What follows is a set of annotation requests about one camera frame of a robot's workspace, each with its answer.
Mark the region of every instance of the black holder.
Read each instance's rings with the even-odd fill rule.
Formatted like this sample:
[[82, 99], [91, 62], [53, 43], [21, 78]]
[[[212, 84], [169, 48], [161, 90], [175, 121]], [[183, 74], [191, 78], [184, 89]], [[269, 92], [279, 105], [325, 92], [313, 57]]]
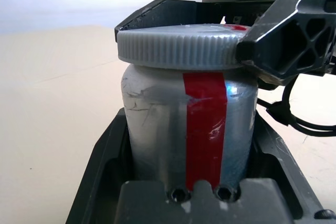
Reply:
[[247, 177], [235, 202], [221, 201], [200, 181], [186, 201], [188, 212], [187, 205], [183, 209], [169, 199], [161, 182], [134, 180], [132, 164], [121, 109], [92, 151], [66, 223], [335, 223], [334, 212], [323, 210], [283, 139], [258, 114]]

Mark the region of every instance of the beige table surface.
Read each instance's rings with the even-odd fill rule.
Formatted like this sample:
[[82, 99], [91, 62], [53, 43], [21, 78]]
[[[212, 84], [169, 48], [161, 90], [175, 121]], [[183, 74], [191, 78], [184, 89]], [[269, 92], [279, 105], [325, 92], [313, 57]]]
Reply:
[[[77, 27], [0, 36], [0, 223], [65, 223], [92, 148], [122, 107], [114, 31]], [[295, 115], [336, 123], [336, 77], [302, 76]], [[281, 88], [260, 91], [269, 102]], [[336, 138], [284, 138], [326, 208], [336, 210]]]

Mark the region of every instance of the wire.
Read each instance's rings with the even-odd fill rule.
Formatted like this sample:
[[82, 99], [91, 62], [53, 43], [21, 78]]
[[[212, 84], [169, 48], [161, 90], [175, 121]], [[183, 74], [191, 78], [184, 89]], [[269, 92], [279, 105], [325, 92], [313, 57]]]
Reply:
[[[286, 119], [285, 125], [291, 125], [294, 129], [298, 130], [299, 132], [302, 132], [303, 134], [310, 135], [310, 136], [317, 136], [317, 137], [328, 137], [328, 136], [336, 136], [336, 125], [319, 125], [319, 124], [313, 124], [309, 123], [305, 120], [302, 120], [300, 118], [297, 118], [290, 112], [290, 104], [289, 104], [289, 96], [293, 89], [293, 86], [296, 82], [297, 76], [290, 81], [283, 93], [282, 93], [282, 101], [281, 102], [275, 102], [273, 104], [268, 103], [262, 99], [257, 100], [257, 103], [265, 108], [267, 108], [267, 112], [278, 122], [285, 124], [284, 119]], [[273, 106], [281, 106], [280, 113], [274, 113], [271, 108]]]

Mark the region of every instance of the white jar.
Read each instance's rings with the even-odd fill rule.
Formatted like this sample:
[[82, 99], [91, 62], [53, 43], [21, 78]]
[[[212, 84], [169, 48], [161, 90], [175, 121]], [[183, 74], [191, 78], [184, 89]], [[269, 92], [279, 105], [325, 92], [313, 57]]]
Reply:
[[120, 31], [122, 96], [137, 179], [167, 190], [237, 187], [245, 176], [256, 79], [235, 60], [247, 27], [171, 26]]

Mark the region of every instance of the scuff mark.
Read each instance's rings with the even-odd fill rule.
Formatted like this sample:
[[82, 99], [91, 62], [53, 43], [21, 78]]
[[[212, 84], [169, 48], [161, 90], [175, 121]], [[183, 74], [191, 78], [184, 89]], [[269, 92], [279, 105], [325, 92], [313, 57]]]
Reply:
[[150, 105], [150, 107], [149, 107], [149, 109], [148, 109], [148, 111], [147, 111], [147, 115], [146, 115], [145, 119], [143, 120], [141, 126], [143, 126], [143, 125], [145, 124], [145, 122], [146, 122], [146, 120], [147, 120], [147, 118], [148, 118], [148, 116], [149, 116], [149, 112], [151, 111], [152, 106], [153, 106], [153, 104]]
[[305, 140], [303, 140], [303, 142], [302, 142], [303, 144], [305, 143], [307, 138], [308, 138], [308, 135], [304, 138]]

